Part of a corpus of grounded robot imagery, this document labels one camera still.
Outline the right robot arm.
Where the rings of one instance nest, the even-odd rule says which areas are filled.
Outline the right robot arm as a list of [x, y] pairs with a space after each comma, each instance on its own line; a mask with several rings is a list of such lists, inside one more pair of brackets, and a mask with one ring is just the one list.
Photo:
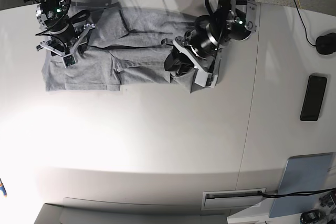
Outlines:
[[36, 49], [46, 49], [52, 56], [59, 56], [68, 68], [77, 63], [75, 53], [82, 45], [88, 43], [87, 36], [95, 28], [95, 24], [87, 23], [91, 16], [89, 10], [69, 16], [72, 0], [39, 0], [36, 18], [41, 32], [35, 36], [46, 36]]

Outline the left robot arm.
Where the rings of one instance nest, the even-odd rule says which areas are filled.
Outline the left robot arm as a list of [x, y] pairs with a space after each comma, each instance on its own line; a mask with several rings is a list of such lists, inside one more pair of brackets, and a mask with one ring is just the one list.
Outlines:
[[231, 40], [243, 41], [256, 31], [255, 0], [204, 0], [208, 14], [196, 18], [194, 29], [175, 39], [164, 62], [165, 71], [177, 76], [196, 70], [194, 83], [214, 88], [221, 65], [220, 51]]

